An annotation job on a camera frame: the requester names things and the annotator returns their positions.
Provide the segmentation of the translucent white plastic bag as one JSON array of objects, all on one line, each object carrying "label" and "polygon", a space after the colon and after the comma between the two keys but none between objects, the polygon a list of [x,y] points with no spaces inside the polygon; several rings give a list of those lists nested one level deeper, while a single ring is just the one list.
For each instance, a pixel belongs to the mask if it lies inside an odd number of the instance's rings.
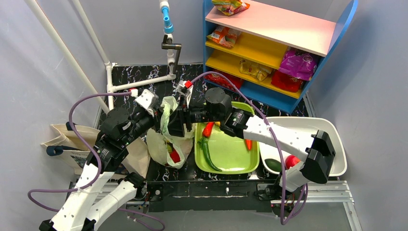
[{"label": "translucent white plastic bag", "polygon": [[160,131],[152,128],[147,131],[146,142],[151,158],[163,165],[176,169],[182,168],[193,148],[195,125],[191,131],[182,126],[182,132],[170,129],[170,115],[176,111],[178,103],[173,96],[164,97],[161,103],[163,114],[160,116]]}]

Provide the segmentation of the red strawberry fruit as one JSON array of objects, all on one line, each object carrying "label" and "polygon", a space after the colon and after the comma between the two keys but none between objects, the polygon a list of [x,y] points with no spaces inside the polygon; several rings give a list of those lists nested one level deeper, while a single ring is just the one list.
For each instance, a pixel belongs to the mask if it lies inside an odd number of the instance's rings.
[{"label": "red strawberry fruit", "polygon": [[175,149],[173,149],[169,155],[174,163],[180,162],[180,156]]}]

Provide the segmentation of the beige canvas tote bag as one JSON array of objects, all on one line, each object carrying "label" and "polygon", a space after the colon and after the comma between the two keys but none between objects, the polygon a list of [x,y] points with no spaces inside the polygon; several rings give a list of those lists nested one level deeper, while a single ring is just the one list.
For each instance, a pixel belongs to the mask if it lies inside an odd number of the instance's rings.
[{"label": "beige canvas tote bag", "polygon": [[[58,157],[68,164],[76,175],[81,175],[86,158],[90,153],[89,148],[71,130],[70,124],[51,124],[51,129],[56,137],[41,144],[46,153],[51,157]],[[112,179],[118,180],[128,173],[137,172],[146,177],[151,157],[148,146],[137,138],[127,146],[128,155],[119,165]]]}]

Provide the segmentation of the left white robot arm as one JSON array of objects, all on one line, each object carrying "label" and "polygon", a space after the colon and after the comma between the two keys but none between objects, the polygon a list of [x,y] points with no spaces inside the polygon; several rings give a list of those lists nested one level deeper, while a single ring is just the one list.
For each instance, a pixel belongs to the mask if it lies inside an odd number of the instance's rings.
[{"label": "left white robot arm", "polygon": [[158,109],[138,106],[136,114],[130,116],[126,109],[118,107],[108,113],[95,145],[91,146],[78,132],[72,115],[71,111],[71,129],[89,148],[90,154],[75,187],[67,190],[68,199],[53,218],[42,221],[41,231],[96,231],[125,202],[134,198],[144,181],[136,172],[121,179],[113,192],[95,202],[105,183],[128,155],[127,147],[131,142],[148,129],[160,127]]}]

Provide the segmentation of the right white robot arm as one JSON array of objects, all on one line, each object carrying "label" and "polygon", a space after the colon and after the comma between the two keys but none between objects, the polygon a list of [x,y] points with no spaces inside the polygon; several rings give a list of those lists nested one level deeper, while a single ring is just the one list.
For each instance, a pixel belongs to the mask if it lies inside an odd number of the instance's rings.
[{"label": "right white robot arm", "polygon": [[180,101],[164,126],[170,135],[183,137],[194,123],[219,121],[220,129],[231,137],[264,143],[300,159],[294,167],[282,168],[279,185],[284,190],[293,192],[309,182],[328,181],[336,152],[327,132],[305,133],[269,123],[265,117],[234,107],[221,88],[208,90],[203,106],[188,108],[185,99]]}]

